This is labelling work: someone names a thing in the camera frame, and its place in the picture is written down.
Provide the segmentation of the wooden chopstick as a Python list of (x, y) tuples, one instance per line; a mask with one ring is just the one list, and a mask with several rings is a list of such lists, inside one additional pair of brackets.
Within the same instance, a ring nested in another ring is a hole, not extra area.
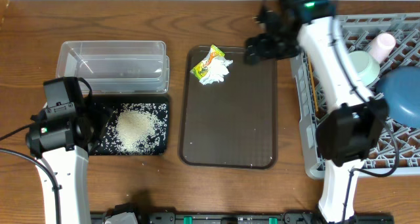
[(317, 99), (316, 87), (315, 87), (315, 83), (314, 83), (314, 72), (313, 72), (313, 67), (312, 67), (312, 61), (311, 61), (309, 55), (308, 55), (308, 69), (309, 69), (309, 74), (310, 74), (310, 83), (311, 83), (311, 87), (312, 87), (312, 96), (313, 96), (313, 99), (314, 99), (314, 109), (317, 113), (319, 111), (319, 109), (318, 109), (318, 99)]

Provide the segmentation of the white napkin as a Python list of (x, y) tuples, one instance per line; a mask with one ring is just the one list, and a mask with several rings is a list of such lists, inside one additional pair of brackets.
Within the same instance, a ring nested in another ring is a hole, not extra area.
[(233, 60), (226, 60), (222, 56), (215, 57), (207, 67), (207, 73), (199, 80), (202, 85), (224, 81), (224, 76), (229, 74), (228, 67)]

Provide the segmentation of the yellow green snack wrapper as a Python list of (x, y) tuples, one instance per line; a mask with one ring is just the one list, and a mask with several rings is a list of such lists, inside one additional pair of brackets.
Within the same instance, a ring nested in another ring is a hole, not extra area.
[(218, 56), (224, 57), (225, 53), (222, 52), (215, 45), (210, 46), (210, 50), (209, 50), (207, 56), (202, 61), (200, 61), (198, 64), (196, 64), (190, 70), (190, 73), (195, 75), (198, 79), (202, 79), (204, 76), (207, 75), (208, 68), (209, 68), (209, 65), (210, 65), (211, 61)]

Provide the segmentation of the mint green bowl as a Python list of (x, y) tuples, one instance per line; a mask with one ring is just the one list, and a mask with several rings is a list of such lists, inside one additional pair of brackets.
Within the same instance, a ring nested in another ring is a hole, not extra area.
[(349, 57), (365, 86), (370, 85), (377, 79), (380, 65), (369, 53), (365, 51), (353, 51), (349, 53)]

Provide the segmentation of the pink cup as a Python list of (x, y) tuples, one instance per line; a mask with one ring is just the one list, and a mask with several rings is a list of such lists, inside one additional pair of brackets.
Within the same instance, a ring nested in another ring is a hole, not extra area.
[(396, 38), (389, 33), (381, 33), (375, 37), (368, 47), (368, 53), (379, 63), (384, 62), (396, 45)]

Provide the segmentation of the dark blue plate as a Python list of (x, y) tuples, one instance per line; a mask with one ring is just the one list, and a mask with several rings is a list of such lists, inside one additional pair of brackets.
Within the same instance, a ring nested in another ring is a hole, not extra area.
[(382, 93), (389, 116), (400, 124), (419, 129), (419, 68), (403, 66), (383, 75), (376, 92)]

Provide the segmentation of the white rice pile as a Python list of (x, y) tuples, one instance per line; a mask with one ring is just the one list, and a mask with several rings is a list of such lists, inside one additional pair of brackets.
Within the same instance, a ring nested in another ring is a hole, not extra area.
[(169, 105), (166, 102), (123, 103), (104, 128), (96, 155), (153, 156), (167, 149)]

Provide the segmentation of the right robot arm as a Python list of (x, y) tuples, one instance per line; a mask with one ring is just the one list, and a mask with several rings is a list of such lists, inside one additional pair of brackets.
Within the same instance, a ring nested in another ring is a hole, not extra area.
[(325, 160), (318, 210), (324, 223), (352, 223), (357, 177), (377, 144), (389, 113), (364, 86), (345, 46), (330, 0), (279, 0), (280, 12), (262, 4), (255, 21), (264, 32), (245, 42), (245, 61), (282, 60), (305, 52), (324, 90), (327, 118), (316, 129)]

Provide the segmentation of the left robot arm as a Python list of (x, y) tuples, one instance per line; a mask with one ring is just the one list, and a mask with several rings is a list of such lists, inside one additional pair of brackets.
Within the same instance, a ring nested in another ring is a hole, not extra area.
[(106, 108), (83, 95), (83, 78), (62, 77), (44, 82), (46, 103), (31, 117), (26, 144), (35, 160), (43, 191), (46, 223), (91, 223), (87, 188), (89, 154), (101, 130), (96, 117)]

